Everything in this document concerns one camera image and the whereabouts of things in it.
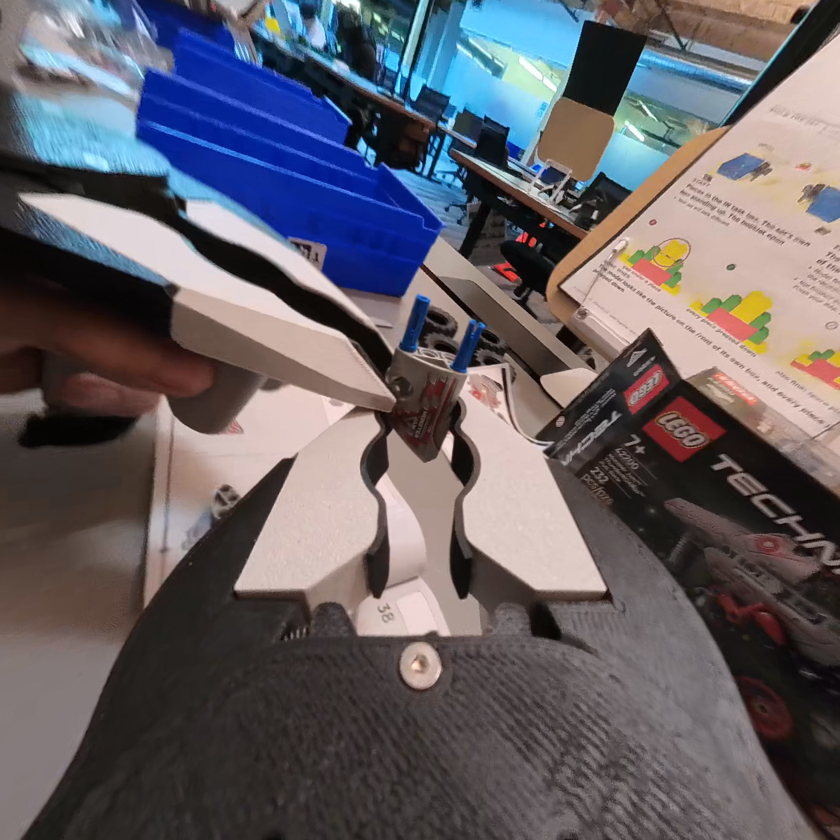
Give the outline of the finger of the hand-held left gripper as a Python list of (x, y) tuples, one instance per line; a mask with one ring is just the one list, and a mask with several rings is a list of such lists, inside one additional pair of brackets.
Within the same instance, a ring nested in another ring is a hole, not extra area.
[(393, 351), (373, 321), (297, 248), (259, 220), (217, 203), (180, 203), (177, 231), (218, 268), (271, 292), (305, 319), (344, 335), (369, 362), (392, 362)]
[(218, 268), (173, 226), (83, 196), (20, 197), (165, 280), (174, 291), (170, 334), (185, 349), (352, 405), (393, 408), (384, 375), (349, 339)]

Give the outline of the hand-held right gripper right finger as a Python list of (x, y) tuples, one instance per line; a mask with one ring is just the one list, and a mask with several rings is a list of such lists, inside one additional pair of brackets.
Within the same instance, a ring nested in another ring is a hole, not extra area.
[(541, 448), (472, 396), (452, 425), (450, 575), (459, 598), (600, 601), (607, 586)]

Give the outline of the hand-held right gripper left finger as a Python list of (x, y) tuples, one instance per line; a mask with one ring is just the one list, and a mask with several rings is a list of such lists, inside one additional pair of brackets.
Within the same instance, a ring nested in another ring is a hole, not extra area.
[(355, 408), (293, 460), (234, 590), (246, 597), (380, 597), (390, 571), (384, 418)]

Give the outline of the grey toy piece blue pins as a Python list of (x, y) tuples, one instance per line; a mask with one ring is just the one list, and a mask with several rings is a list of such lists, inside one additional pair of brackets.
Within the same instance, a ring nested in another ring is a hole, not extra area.
[(436, 459), (449, 432), (469, 362), (485, 330), (470, 320), (455, 356), (446, 362), (419, 346), (430, 300), (417, 295), (385, 381), (395, 397), (392, 429), (424, 463)]

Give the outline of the white desk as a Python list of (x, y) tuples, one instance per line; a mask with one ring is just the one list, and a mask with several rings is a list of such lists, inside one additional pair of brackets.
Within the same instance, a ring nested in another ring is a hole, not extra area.
[(39, 405), (2, 395), (2, 838), (49, 798), (143, 606), (153, 410), (110, 444), (26, 450)]

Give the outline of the person's left hand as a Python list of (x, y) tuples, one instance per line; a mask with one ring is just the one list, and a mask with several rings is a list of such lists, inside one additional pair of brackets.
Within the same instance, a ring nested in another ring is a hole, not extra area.
[(53, 354), (77, 367), (55, 390), (59, 405), (100, 416), (138, 417), (162, 396), (200, 395), (213, 383), (211, 360), (32, 282), (2, 281), (1, 394), (42, 390)]

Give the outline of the blue plastic bin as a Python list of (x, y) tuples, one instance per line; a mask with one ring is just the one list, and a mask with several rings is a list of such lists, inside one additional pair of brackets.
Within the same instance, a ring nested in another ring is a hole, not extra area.
[(299, 82), (249, 64), (233, 50), (186, 28), (177, 30), (172, 54), (176, 76), (336, 144), (345, 143), (350, 118)]
[(192, 81), (149, 70), (136, 135), (279, 235), (323, 246), (335, 285), (401, 297), (444, 228), (386, 165)]
[(234, 44), (233, 36), (214, 8), (193, 8), (183, 2), (170, 1), (137, 1), (136, 4), (149, 20), (154, 30), (154, 42), (160, 47), (173, 51), (181, 29), (226, 48)]

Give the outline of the toy sticker sheet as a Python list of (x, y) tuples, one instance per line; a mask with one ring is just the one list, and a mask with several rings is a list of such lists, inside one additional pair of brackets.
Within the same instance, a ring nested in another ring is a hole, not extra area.
[(538, 440), (526, 433), (520, 425), (512, 399), (512, 386), (513, 383), (509, 382), (504, 371), (497, 373), (491, 368), (470, 367), (467, 371), (464, 393), (471, 394), (531, 444), (546, 451), (551, 446), (550, 442)]

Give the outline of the building instruction booklet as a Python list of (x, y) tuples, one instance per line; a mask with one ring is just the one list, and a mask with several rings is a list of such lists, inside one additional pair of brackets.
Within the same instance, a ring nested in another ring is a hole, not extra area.
[[(154, 479), (145, 552), (147, 606), (186, 552), (234, 495), (245, 496), (282, 459), (294, 456), (348, 407), (292, 386), (258, 392), (232, 430), (202, 435), (158, 410)], [(445, 455), (422, 463), (396, 435), (380, 484), (388, 507), (391, 577), (381, 600), (351, 613), (364, 635), (477, 635), (480, 609), (460, 600), (449, 571), (449, 541), (461, 485)]]

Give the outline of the black toy set box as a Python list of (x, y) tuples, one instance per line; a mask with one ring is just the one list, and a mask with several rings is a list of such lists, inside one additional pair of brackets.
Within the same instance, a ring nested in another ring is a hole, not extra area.
[(538, 440), (686, 592), (783, 781), (838, 838), (839, 496), (688, 385), (651, 330)]

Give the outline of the clear plastic bag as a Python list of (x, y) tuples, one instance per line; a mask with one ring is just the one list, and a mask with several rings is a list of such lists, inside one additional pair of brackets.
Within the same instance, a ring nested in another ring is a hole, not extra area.
[(166, 68), (137, 2), (4, 2), (2, 11), (18, 77), (121, 91), (137, 88), (148, 68)]

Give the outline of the long wooden office table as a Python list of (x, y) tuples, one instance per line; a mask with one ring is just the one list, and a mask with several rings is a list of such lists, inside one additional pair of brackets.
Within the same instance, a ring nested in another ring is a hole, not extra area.
[(255, 38), (265, 56), (275, 60), (291, 78), (308, 87), (316, 96), (330, 95), (337, 102), (371, 107), (380, 117), (388, 116), (392, 120), (415, 124), (421, 133), (433, 135), (438, 131), (436, 121), (347, 69), (337, 59), (283, 39), (261, 34)]

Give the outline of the white sign holder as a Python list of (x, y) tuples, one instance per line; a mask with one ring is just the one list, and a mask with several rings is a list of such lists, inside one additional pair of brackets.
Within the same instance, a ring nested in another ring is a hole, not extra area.
[(586, 307), (573, 311), (568, 327), (587, 347), (608, 362), (614, 361), (634, 341), (633, 335), (627, 336), (626, 332), (614, 329), (611, 322), (601, 320), (597, 313)]

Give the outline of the printed instruction sign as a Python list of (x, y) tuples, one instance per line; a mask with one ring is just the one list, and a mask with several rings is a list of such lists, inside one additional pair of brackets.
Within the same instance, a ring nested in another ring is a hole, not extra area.
[(835, 37), (563, 284), (812, 437), (838, 426), (838, 70)]

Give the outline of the black and tan panel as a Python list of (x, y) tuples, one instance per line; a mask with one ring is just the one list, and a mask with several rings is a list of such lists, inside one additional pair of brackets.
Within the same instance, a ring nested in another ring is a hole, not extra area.
[(593, 177), (615, 132), (615, 115), (648, 37), (585, 22), (565, 87), (536, 147), (543, 167), (577, 182)]

